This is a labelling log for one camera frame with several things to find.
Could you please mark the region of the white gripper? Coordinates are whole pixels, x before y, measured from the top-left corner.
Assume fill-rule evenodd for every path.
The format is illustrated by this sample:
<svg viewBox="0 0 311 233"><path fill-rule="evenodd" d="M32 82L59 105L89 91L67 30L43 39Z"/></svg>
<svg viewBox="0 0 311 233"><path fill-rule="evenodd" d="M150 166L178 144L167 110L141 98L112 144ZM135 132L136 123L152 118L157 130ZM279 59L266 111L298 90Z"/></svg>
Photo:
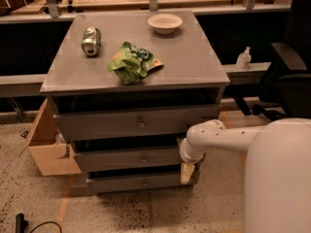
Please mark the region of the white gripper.
<svg viewBox="0 0 311 233"><path fill-rule="evenodd" d="M195 165L192 163L199 162L206 152L205 148L193 147L187 138L183 139L179 145L180 156L185 163L181 164L180 182L188 184L195 170Z"/></svg>

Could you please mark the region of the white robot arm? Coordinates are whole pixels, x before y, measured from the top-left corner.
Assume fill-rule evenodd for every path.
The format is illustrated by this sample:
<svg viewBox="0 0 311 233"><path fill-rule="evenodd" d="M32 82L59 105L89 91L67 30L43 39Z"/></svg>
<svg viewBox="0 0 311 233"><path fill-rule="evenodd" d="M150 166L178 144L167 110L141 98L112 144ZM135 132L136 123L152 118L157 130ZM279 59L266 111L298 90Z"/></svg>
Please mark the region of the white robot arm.
<svg viewBox="0 0 311 233"><path fill-rule="evenodd" d="M211 149L246 156L244 233L311 233L311 120L225 128L217 120L191 127L179 145L181 183Z"/></svg>

